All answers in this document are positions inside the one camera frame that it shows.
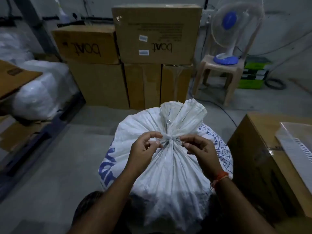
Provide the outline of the person's dark trousers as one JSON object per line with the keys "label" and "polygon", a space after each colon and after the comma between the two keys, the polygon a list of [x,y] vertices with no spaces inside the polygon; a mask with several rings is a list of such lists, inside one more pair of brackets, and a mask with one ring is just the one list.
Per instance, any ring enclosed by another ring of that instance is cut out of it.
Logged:
{"label": "person's dark trousers", "polygon": [[[92,206],[103,196],[103,194],[105,194],[105,192],[94,191],[85,196],[74,212],[71,226],[73,226],[86,212],[88,212],[89,209],[92,208]],[[130,212],[130,204],[130,199],[128,199],[111,234],[132,234],[126,223],[127,215]]]}

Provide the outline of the beige plastic stool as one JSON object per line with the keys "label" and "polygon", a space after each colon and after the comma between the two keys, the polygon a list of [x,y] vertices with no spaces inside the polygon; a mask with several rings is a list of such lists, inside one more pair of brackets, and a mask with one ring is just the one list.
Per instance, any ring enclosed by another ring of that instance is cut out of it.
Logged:
{"label": "beige plastic stool", "polygon": [[212,73],[218,73],[219,75],[225,74],[227,79],[224,85],[225,98],[223,106],[228,106],[239,85],[244,70],[244,62],[243,59],[239,59],[238,63],[235,65],[218,65],[213,61],[213,56],[205,55],[197,66],[191,96],[196,96],[201,84],[208,86],[207,80],[212,76]]}

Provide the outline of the crumpled white plastic bag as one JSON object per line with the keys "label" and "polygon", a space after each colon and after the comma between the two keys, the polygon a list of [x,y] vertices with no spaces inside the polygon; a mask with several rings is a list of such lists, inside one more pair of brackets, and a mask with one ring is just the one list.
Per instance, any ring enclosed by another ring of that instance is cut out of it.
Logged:
{"label": "crumpled white plastic bag", "polygon": [[34,59],[27,42],[20,35],[0,29],[0,60],[19,65]]}

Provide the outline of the taped brown cardboard box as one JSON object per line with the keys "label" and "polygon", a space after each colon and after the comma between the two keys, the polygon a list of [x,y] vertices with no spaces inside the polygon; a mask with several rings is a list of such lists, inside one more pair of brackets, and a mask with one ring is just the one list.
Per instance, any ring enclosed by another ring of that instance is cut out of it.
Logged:
{"label": "taped brown cardboard box", "polygon": [[275,137],[280,122],[312,125],[312,118],[246,114],[228,141],[233,181],[273,222],[312,219],[312,194]]}

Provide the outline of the person's left hand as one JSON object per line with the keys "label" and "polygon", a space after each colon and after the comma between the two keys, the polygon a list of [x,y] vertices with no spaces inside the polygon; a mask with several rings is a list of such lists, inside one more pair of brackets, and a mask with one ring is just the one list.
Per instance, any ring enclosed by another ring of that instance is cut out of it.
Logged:
{"label": "person's left hand", "polygon": [[157,131],[149,131],[141,134],[132,144],[125,170],[138,178],[150,164],[156,151],[147,151],[147,141],[159,141],[163,135]]}

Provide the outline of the clear plastic packet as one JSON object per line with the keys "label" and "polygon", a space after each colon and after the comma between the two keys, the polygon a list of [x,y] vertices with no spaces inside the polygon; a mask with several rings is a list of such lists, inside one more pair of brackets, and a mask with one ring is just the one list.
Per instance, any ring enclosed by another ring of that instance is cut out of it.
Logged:
{"label": "clear plastic packet", "polygon": [[275,137],[312,194],[312,125],[280,122]]}

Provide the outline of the person's right hand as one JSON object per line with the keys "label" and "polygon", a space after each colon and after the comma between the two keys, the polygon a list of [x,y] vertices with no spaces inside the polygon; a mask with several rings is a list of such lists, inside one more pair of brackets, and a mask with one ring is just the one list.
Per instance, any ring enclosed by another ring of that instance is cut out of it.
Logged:
{"label": "person's right hand", "polygon": [[215,179],[219,172],[224,171],[221,167],[214,143],[212,141],[197,134],[187,134],[181,136],[180,140],[183,147],[185,147],[185,143],[197,146],[197,154],[194,155],[197,158],[203,174],[210,182]]}

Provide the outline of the white plastic bag bundle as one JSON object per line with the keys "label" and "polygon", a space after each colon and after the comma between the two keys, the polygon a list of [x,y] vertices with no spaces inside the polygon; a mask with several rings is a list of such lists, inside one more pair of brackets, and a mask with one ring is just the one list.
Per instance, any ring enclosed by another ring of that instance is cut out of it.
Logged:
{"label": "white plastic bag bundle", "polygon": [[29,60],[18,65],[22,69],[42,72],[10,97],[11,113],[27,120],[47,120],[62,110],[79,88],[65,63]]}

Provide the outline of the white and blue table fan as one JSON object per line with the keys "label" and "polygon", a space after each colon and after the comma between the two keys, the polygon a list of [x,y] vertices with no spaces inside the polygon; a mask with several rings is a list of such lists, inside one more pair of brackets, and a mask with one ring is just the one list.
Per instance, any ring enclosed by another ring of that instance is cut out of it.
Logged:
{"label": "white and blue table fan", "polygon": [[262,26],[264,15],[263,0],[219,0],[212,15],[211,34],[225,52],[214,56],[213,61],[224,66],[237,64],[239,58],[233,54],[234,49],[253,22],[255,29],[240,56],[240,59],[245,59]]}

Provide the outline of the wide cardboard box black print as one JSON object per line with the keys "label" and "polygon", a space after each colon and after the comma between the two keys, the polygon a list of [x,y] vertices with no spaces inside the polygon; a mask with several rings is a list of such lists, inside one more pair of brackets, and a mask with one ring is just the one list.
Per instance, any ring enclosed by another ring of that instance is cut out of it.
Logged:
{"label": "wide cardboard box black print", "polygon": [[53,30],[52,36],[66,60],[107,65],[120,63],[113,25],[65,26]]}

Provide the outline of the flat cardboard sheet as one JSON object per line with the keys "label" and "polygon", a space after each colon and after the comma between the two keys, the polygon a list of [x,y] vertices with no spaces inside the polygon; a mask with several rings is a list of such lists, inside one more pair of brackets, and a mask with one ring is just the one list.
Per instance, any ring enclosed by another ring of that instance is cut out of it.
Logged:
{"label": "flat cardboard sheet", "polygon": [[0,101],[41,75],[42,72],[24,70],[0,60]]}

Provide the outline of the large cardboard box white labels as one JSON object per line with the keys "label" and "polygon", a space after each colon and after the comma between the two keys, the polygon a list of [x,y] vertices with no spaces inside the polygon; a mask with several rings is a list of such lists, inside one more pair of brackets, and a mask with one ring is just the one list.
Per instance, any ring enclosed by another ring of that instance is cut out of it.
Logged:
{"label": "large cardboard box white labels", "polygon": [[202,8],[196,4],[125,4],[111,9],[123,63],[191,65]]}

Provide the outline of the dark metal rack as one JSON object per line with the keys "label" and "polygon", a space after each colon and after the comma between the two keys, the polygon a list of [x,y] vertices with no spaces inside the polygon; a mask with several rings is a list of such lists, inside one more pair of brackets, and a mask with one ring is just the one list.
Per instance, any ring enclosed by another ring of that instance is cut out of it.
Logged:
{"label": "dark metal rack", "polygon": [[[13,1],[38,39],[46,56],[53,55],[59,62],[65,63],[65,60],[57,52],[56,47],[53,46],[51,38],[48,37],[48,33],[31,0]],[[84,104],[85,100],[82,94],[75,94],[70,101],[65,103],[61,110],[57,111],[50,121],[47,120],[46,124],[39,124],[43,126],[39,132],[32,134],[21,147],[18,147],[17,152],[13,153],[5,164],[4,169],[0,171],[0,204],[16,188],[26,172],[29,171],[44,150],[56,139]]]}

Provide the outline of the green and black box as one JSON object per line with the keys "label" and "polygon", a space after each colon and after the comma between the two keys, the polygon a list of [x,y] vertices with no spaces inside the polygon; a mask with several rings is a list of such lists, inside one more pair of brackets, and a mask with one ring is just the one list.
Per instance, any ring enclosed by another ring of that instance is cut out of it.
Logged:
{"label": "green and black box", "polygon": [[259,90],[267,78],[272,62],[260,56],[247,56],[238,89]]}

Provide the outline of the plain brown cardboard box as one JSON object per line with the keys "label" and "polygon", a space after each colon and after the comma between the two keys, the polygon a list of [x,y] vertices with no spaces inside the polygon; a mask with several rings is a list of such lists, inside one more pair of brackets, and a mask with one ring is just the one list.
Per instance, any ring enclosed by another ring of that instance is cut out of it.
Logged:
{"label": "plain brown cardboard box", "polygon": [[145,110],[160,106],[161,64],[124,63],[130,109]]}
{"label": "plain brown cardboard box", "polygon": [[87,105],[129,110],[123,65],[88,64],[67,61]]}
{"label": "plain brown cardboard box", "polygon": [[160,104],[184,103],[188,94],[193,65],[162,65]]}

